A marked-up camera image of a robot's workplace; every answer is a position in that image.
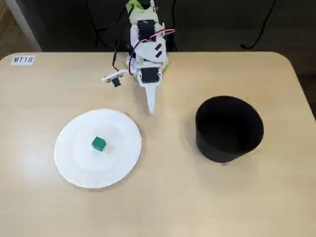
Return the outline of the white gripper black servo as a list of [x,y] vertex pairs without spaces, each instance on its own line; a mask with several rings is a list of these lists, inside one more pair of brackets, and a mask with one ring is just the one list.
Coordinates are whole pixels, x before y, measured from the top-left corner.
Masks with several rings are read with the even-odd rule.
[[161,64],[149,63],[138,66],[135,71],[140,86],[145,87],[148,109],[151,114],[155,112],[157,87],[162,81],[161,67]]

